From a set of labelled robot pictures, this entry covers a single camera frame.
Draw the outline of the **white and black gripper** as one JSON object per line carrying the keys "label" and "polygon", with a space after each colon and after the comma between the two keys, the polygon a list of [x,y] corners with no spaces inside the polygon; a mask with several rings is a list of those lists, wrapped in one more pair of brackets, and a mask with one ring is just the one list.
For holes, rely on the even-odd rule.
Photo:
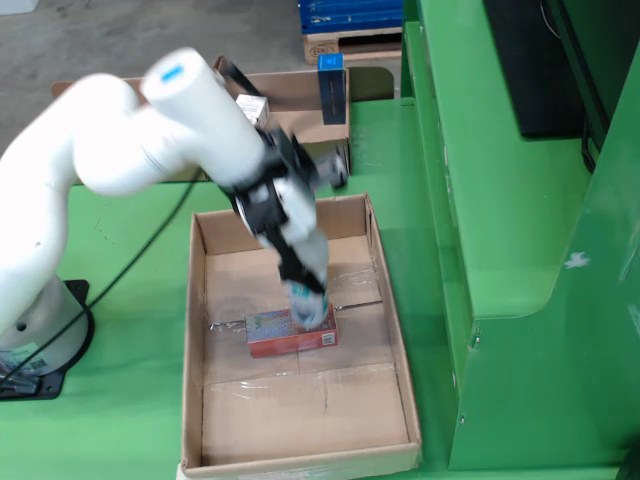
{"label": "white and black gripper", "polygon": [[267,176],[253,183],[236,183],[232,198],[257,242],[279,253],[281,279],[325,294],[326,286],[295,252],[318,249],[316,202],[311,189],[291,175]]}

